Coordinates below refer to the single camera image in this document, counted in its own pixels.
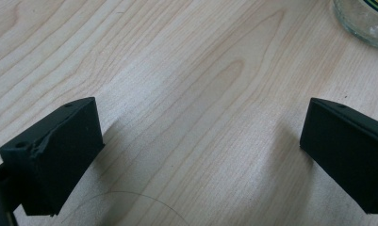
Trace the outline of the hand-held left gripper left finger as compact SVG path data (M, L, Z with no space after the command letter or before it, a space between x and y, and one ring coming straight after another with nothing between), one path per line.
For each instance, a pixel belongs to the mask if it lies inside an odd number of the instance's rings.
M0 147L11 209L56 215L104 148L93 97L62 105Z

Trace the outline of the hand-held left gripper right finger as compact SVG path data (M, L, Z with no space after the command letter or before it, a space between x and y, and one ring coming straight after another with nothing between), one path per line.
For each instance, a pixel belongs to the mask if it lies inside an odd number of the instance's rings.
M310 100L300 147L367 214L378 214L378 121L339 103Z

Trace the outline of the clear glass jar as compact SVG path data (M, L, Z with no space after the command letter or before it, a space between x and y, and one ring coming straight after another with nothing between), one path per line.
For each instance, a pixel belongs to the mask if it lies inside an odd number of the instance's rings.
M378 0L333 0L333 9L347 31L378 47Z

